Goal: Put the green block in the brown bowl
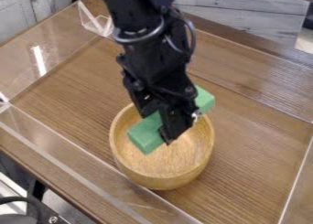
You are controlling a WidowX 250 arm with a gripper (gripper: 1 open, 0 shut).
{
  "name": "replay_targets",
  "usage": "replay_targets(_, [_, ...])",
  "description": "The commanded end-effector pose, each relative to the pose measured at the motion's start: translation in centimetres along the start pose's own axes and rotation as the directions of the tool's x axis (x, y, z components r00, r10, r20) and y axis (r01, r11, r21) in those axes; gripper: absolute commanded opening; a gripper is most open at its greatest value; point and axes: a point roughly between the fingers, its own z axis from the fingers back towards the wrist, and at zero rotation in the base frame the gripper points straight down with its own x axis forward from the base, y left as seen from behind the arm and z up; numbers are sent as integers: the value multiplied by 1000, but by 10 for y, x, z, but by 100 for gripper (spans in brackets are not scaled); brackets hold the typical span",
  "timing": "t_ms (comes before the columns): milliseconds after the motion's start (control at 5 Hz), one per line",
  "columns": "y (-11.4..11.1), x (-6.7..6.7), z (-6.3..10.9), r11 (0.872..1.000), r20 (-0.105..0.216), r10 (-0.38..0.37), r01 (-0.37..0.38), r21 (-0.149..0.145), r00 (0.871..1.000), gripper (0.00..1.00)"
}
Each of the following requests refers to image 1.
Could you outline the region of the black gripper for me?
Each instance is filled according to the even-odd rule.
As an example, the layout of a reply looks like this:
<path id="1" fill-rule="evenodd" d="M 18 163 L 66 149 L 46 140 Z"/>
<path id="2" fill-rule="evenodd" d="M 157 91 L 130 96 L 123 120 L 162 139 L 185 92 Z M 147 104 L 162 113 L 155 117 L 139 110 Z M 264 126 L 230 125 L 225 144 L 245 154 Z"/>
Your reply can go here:
<path id="1" fill-rule="evenodd" d="M 171 144 L 193 127 L 198 97 L 186 68 L 195 49 L 194 27 L 181 15 L 165 15 L 153 25 L 133 21 L 115 29 L 123 47 L 118 61 L 123 85 L 142 118 L 159 111 L 159 133 Z"/>

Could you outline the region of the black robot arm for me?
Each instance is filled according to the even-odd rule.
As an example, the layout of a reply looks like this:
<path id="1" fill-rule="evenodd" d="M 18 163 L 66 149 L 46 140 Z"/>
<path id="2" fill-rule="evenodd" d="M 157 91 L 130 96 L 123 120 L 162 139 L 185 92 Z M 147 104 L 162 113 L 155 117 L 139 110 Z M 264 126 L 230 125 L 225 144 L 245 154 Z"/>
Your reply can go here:
<path id="1" fill-rule="evenodd" d="M 193 22 L 175 0 L 103 0 L 112 18 L 112 38 L 123 47 L 117 61 L 123 86 L 139 115 L 157 113 L 157 135 L 171 144 L 193 127 L 198 91 L 186 68 L 195 49 Z"/>

